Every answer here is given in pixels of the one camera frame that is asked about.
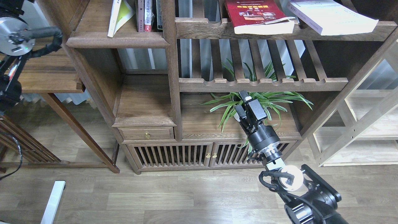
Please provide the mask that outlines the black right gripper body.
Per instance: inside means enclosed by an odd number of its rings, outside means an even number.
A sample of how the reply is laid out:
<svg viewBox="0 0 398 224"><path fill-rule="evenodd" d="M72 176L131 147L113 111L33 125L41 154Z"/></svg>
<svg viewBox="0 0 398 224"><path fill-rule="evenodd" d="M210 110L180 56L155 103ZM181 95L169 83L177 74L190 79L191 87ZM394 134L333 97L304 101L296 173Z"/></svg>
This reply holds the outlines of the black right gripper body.
<svg viewBox="0 0 398 224"><path fill-rule="evenodd" d="M251 153L275 153L280 139L271 126L263 120L267 115L257 99L243 99L242 105L235 106L238 121L252 147Z"/></svg>

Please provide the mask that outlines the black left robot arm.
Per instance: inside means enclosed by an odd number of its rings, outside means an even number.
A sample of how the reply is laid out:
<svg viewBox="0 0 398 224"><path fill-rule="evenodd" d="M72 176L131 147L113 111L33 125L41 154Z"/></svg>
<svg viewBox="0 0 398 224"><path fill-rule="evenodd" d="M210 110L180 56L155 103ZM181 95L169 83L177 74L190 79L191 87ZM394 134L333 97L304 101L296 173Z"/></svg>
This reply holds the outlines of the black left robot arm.
<svg viewBox="0 0 398 224"><path fill-rule="evenodd" d="M1 115L20 102L22 93L18 78L30 58L41 57L61 48L63 33L57 26L30 29L21 18L23 0L2 0L1 7ZM35 40L53 37L51 44L33 50Z"/></svg>

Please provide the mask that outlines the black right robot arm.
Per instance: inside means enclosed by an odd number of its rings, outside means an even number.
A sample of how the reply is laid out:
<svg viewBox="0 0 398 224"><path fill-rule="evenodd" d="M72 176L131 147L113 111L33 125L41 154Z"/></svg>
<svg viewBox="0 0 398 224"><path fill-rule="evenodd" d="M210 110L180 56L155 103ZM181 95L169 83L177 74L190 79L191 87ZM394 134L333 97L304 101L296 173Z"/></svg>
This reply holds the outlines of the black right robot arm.
<svg viewBox="0 0 398 224"><path fill-rule="evenodd" d="M240 125L248 137L252 151L248 159L262 162L265 170L259 175L260 183L277 193L284 201L284 210L293 224L346 224L336 211L342 200L340 193L306 164L300 168L286 165L277 146L280 139L271 126L257 99L247 91L239 93L242 105L235 106Z"/></svg>

